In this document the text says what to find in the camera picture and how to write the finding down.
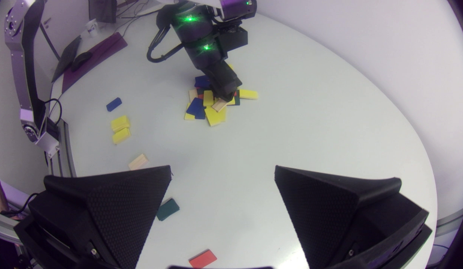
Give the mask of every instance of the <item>white wall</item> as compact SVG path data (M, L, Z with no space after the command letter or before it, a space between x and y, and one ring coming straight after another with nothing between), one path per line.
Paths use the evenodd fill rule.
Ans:
M22 130L12 77L10 51L4 43L4 18L14 1L0 2L0 179L31 194L43 191L47 174L43 151Z
M463 208L463 33L446 0L259 0L258 12L374 82L428 152L438 219Z

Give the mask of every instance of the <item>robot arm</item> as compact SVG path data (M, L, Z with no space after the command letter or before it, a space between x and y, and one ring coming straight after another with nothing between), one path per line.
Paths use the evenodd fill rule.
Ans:
M51 158L59 150L59 131L46 116L45 102L37 95L34 74L33 42L43 9L43 0L18 0L6 15L4 35L10 49L23 130L28 139Z
M240 24L254 17L257 0L198 0L166 5L157 15L158 34L147 52L147 59L158 63L185 48L194 66L210 79L210 88L216 97L231 101L237 87L242 85L225 59L228 51L248 44L248 32ZM173 26L182 42L160 58L151 52Z

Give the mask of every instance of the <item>pile of blocks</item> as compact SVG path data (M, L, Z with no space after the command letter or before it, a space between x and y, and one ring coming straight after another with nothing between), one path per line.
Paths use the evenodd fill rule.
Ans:
M190 102L185 112L186 120L207 119L210 126L226 121L227 106L240 105L240 99L258 99L258 93L252 90L237 90L230 102L215 98L208 89L210 81L206 75L195 78L195 89L188 91Z

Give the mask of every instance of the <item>white table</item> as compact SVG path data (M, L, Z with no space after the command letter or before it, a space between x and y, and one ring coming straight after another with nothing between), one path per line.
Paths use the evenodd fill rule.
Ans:
M172 167L164 201L173 197L180 211L155 219L138 269L187 266L208 248L218 257L210 268L307 268L274 183L275 165L400 177L401 193L429 211L426 224L435 228L435 182L418 135L349 63L264 16L245 20L249 44L231 51L227 62L242 88L257 90L260 98L242 99L241 106L228 107L226 123L209 127L205 120L183 119L188 90L202 75L185 51L159 64L146 60L154 22L150 15L132 24L129 45L61 97L77 176L128 170L141 153L150 160L147 167ZM96 43L84 36L81 51ZM176 44L171 30L154 55ZM53 97L61 87L58 80ZM116 97L123 104L107 112L105 105ZM132 136L113 145L110 121L124 114ZM433 239L434 232L407 268L425 267Z

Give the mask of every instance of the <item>mouse pad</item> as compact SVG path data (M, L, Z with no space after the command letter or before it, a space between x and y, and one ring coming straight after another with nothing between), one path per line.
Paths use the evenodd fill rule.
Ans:
M83 75L85 75L88 71L92 70L92 68L96 67L108 57L114 55L117 51L125 48L127 45L127 42L125 42L125 39L123 39L120 33L112 34L104 41L95 45L89 50L92 53L92 57L80 68L78 68L75 72L72 72L70 68L68 68L64 72L62 93L68 90L72 85L74 85L74 83L77 82L77 80L83 77Z

